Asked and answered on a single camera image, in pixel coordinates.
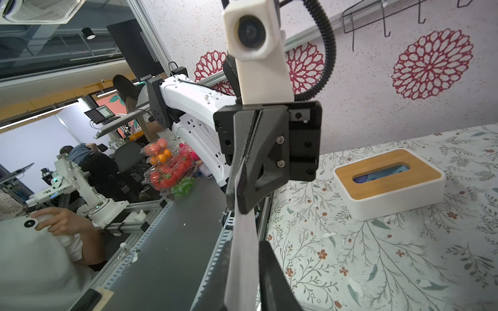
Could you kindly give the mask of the stacked fruit boxes background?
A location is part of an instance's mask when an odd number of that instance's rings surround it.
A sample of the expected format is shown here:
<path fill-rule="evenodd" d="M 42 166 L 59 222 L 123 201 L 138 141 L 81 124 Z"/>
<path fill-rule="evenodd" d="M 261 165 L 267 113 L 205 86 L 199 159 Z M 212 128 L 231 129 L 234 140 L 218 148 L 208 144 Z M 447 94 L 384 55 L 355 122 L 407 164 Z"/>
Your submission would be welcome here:
<path fill-rule="evenodd" d="M 159 138 L 144 146 L 141 153 L 150 165 L 142 184 L 173 200 L 184 198 L 193 190 L 200 158 L 190 146 L 171 146 L 166 139 Z"/>

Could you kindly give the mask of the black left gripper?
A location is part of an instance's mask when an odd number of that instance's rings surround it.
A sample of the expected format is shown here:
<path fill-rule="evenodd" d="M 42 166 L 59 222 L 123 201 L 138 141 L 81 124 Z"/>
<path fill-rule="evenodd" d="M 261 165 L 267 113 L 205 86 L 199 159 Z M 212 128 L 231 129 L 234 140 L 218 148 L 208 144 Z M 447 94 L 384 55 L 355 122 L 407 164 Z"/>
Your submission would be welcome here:
<path fill-rule="evenodd" d="M 213 120 L 221 152 L 232 166 L 226 188 L 229 208 L 247 214 L 289 179 L 315 179 L 320 102 L 235 104 L 216 111 Z"/>

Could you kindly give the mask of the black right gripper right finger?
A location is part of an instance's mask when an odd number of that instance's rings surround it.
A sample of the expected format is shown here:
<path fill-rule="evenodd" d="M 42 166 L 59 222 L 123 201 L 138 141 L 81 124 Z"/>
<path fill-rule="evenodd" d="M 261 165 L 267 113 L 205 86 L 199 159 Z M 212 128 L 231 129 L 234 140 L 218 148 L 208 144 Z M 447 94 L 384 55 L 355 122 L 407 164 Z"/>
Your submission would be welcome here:
<path fill-rule="evenodd" d="M 268 241 L 259 242 L 258 256 L 261 309 L 268 311 L 303 311 L 293 295 Z"/>

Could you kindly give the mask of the person in dark shirt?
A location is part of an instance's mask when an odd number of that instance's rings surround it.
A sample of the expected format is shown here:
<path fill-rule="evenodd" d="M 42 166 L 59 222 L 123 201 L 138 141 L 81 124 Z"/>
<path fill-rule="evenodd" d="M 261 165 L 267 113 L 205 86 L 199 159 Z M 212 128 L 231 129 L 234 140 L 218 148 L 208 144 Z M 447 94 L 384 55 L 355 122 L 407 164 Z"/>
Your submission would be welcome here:
<path fill-rule="evenodd" d="M 89 172 L 89 184 L 105 197 L 124 201 L 140 195 L 141 184 L 129 174 L 120 173 L 115 160 L 102 153 L 95 143 L 63 146 L 59 153 Z"/>

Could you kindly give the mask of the aluminium mounting rail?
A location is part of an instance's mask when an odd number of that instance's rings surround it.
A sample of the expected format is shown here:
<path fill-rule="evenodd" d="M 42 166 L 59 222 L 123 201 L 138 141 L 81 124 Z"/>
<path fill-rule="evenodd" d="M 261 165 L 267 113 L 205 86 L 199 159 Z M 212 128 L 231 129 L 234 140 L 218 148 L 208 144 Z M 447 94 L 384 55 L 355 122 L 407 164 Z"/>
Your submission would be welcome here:
<path fill-rule="evenodd" d="M 186 197 L 159 202 L 73 309 L 193 310 L 235 225 L 216 181 L 199 178 Z"/>

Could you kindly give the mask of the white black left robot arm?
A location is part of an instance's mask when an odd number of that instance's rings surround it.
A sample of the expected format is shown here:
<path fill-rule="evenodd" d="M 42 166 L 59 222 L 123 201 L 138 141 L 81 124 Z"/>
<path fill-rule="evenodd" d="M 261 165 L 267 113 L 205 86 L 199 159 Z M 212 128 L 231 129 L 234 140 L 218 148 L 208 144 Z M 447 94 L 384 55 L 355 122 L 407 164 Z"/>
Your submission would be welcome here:
<path fill-rule="evenodd" d="M 288 181 L 313 181 L 322 107 L 293 93 L 286 56 L 237 62 L 240 95 L 224 95 L 185 75 L 147 83 L 153 117 L 200 156 L 229 209 L 248 214 Z"/>

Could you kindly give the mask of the ceiling air conditioner unit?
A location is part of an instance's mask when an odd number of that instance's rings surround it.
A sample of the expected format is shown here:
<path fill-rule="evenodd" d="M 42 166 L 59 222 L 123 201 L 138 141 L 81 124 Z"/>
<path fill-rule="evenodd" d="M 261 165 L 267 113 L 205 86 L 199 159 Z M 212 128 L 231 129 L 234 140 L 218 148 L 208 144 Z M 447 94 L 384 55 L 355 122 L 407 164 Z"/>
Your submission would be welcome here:
<path fill-rule="evenodd" d="M 1 24 L 67 24 L 85 2 L 85 0 L 2 0 Z"/>

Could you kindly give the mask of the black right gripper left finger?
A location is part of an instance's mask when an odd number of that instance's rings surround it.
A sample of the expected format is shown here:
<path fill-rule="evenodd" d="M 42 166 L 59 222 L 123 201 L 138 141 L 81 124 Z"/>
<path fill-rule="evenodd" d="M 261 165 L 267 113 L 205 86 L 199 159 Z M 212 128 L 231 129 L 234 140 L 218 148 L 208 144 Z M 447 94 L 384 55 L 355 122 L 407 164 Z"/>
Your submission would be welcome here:
<path fill-rule="evenodd" d="M 224 244 L 220 257 L 216 260 L 213 272 L 207 280 L 206 287 L 198 301 L 193 305 L 193 310 L 201 311 L 226 311 L 224 295 L 230 266 L 232 242 Z"/>

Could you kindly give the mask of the white wooden tissue box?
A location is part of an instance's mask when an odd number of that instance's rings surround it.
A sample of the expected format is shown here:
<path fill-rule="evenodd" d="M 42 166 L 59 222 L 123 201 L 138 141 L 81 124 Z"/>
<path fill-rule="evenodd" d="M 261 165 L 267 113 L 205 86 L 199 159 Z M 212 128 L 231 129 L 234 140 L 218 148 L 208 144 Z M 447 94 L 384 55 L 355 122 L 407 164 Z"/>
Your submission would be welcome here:
<path fill-rule="evenodd" d="M 402 213 L 443 200 L 446 174 L 407 149 L 393 149 L 333 170 L 341 198 L 359 221 Z"/>

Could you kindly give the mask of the person hand foreground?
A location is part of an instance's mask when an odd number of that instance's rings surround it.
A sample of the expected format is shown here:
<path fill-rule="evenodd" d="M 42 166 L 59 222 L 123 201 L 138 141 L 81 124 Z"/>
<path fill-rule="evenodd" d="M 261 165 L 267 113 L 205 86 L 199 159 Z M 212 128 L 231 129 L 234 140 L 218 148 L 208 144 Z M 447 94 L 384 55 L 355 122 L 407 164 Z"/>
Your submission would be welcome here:
<path fill-rule="evenodd" d="M 59 207 L 48 207 L 30 214 L 38 221 L 36 230 L 47 228 L 53 236 L 79 236 L 79 260 L 74 263 L 93 266 L 105 262 L 105 247 L 99 230 L 83 216 Z"/>

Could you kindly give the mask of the computer monitor background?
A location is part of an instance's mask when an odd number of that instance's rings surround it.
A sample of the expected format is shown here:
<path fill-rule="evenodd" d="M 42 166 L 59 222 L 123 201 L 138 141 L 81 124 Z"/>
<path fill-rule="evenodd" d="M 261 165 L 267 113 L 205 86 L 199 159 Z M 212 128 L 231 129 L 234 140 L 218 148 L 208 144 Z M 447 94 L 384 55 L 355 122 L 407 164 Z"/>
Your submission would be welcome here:
<path fill-rule="evenodd" d="M 95 124 L 105 123 L 115 117 L 115 113 L 106 105 L 85 111 L 84 114 Z"/>

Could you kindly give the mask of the sticker label sheet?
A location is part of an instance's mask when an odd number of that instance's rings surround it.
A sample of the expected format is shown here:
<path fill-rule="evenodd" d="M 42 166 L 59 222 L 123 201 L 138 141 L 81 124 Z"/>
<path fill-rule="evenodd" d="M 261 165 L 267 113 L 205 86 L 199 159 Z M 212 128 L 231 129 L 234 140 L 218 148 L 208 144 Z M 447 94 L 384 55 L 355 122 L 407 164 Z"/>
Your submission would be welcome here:
<path fill-rule="evenodd" d="M 224 294 L 227 310 L 255 310 L 259 284 L 258 239 L 254 212 L 241 212 L 247 190 L 247 158 L 244 157 L 235 181 L 235 229 L 230 251 L 230 264 Z"/>

